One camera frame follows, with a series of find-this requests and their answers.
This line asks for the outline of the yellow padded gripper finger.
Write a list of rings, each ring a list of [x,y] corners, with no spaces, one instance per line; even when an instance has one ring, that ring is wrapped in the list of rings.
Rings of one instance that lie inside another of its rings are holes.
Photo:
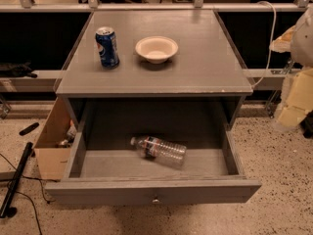
[[[284,53],[291,50],[291,40],[295,26],[290,27],[281,36],[273,40],[270,49],[274,52]]]
[[[283,82],[276,121],[283,127],[296,127],[313,111],[313,68],[288,74]]]

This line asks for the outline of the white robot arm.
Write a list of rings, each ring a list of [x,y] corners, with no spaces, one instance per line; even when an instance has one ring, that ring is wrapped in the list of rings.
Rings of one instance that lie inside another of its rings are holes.
[[[286,76],[282,102],[275,113],[278,125],[293,128],[313,111],[313,8],[308,8],[294,26],[276,38],[270,49],[290,52],[291,59],[302,65],[302,71]]]

